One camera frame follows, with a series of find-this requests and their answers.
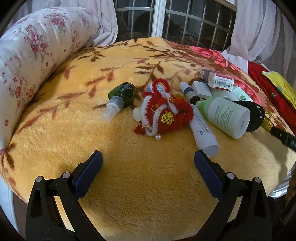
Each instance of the yellow package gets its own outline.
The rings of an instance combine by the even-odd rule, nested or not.
[[[278,72],[265,72],[262,74],[266,76],[277,89],[283,94],[283,96],[289,101],[294,109],[296,109],[296,92],[292,86],[278,73]]]

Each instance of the green cap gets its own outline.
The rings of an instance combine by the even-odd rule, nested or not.
[[[207,119],[207,114],[209,112],[209,107],[210,107],[211,103],[214,101],[214,99],[216,99],[216,97],[210,97],[206,100],[198,101],[196,103],[196,106],[202,109],[204,117],[206,119]]]

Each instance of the bed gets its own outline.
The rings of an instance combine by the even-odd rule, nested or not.
[[[191,237],[217,203],[194,168],[198,148],[188,126],[160,141],[133,132],[137,123],[132,109],[140,106],[141,94],[154,79],[165,78],[172,94],[181,94],[179,83],[199,80],[201,68],[226,72],[271,113],[276,127],[291,133],[258,85],[219,51],[142,38],[82,48],[64,59],[44,75],[29,105],[24,105],[12,139],[0,155],[1,176],[27,202],[37,176],[56,178],[100,150],[104,165],[80,204],[107,240]],[[132,106],[111,123],[103,122],[108,92],[125,81],[137,89]],[[259,176],[267,194],[284,180],[295,162],[295,153],[262,127],[234,140],[209,126],[221,147],[211,160],[239,178]]]

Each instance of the green glass bottle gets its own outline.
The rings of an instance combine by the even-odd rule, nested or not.
[[[102,119],[108,122],[111,121],[122,108],[128,107],[131,104],[135,92],[135,86],[128,82],[122,83],[111,90],[108,94],[109,101],[106,104],[106,110],[102,115]]]

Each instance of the white curtain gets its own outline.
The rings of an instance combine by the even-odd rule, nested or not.
[[[100,31],[94,39],[94,45],[106,46],[115,42],[117,37],[117,20],[113,0],[27,0],[9,23],[9,29],[22,17],[48,7],[83,7],[90,10],[100,23]]]
[[[248,73],[262,62],[296,89],[296,34],[271,0],[238,0],[231,45],[222,55]]]

